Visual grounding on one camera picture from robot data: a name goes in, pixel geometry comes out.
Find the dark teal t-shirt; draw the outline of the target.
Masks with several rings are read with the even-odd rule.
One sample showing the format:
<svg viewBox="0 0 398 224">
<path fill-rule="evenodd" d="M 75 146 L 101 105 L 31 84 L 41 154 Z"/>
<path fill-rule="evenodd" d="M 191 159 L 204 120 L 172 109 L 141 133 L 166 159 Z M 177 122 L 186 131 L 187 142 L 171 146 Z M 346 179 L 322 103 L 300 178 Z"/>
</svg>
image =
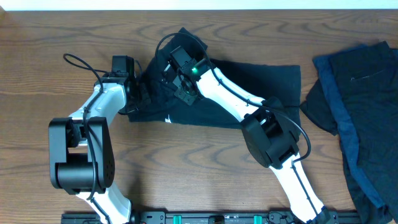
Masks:
<svg viewBox="0 0 398 224">
<path fill-rule="evenodd" d="M 203 58 L 207 46 L 185 28 L 179 30 L 150 61 L 141 82 L 145 84 L 151 103 L 129 113 L 131 122 L 163 121 L 166 123 L 212 126 L 238 129 L 238 121 L 214 101 L 203 98 L 191 106 L 178 99 L 176 85 L 166 79 L 161 70 L 167 66 L 172 50 L 183 47 L 191 57 Z M 213 65 L 232 82 L 249 93 L 265 100 L 274 96 L 282 103 L 286 114 L 295 123 L 300 122 L 301 70 L 298 65 L 256 65 L 212 59 Z"/>
</svg>

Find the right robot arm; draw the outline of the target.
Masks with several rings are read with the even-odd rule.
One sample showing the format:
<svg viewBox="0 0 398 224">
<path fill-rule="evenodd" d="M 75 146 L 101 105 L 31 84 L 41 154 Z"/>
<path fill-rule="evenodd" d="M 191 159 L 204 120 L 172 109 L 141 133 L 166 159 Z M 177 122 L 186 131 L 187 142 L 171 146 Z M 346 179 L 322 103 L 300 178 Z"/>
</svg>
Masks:
<svg viewBox="0 0 398 224">
<path fill-rule="evenodd" d="M 171 51 L 165 72 L 173 69 L 175 96 L 188 105 L 199 97 L 210 99 L 239 123 L 252 157 L 277 177 L 290 203 L 292 215 L 304 223 L 328 223 L 331 215 L 316 196 L 302 167 L 297 145 L 306 132 L 291 120 L 277 98 L 265 100 L 229 80 L 208 57 L 200 61 L 178 46 Z"/>
</svg>

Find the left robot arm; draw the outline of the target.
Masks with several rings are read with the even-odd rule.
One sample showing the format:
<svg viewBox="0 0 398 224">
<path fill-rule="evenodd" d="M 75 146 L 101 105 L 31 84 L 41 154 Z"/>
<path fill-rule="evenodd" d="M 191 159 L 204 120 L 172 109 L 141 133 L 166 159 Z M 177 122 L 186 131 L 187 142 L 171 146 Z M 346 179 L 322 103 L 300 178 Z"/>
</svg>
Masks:
<svg viewBox="0 0 398 224">
<path fill-rule="evenodd" d="M 146 88 L 137 81 L 139 62 L 127 55 L 112 57 L 110 71 L 94 69 L 81 58 L 64 54 L 63 59 L 93 72 L 92 95 L 75 112 L 49 122 L 50 181 L 56 189 L 84 200 L 91 213 L 64 213 L 62 223 L 141 223 L 114 182 L 116 165 L 109 126 L 117 114 L 137 111 L 149 101 Z"/>
</svg>

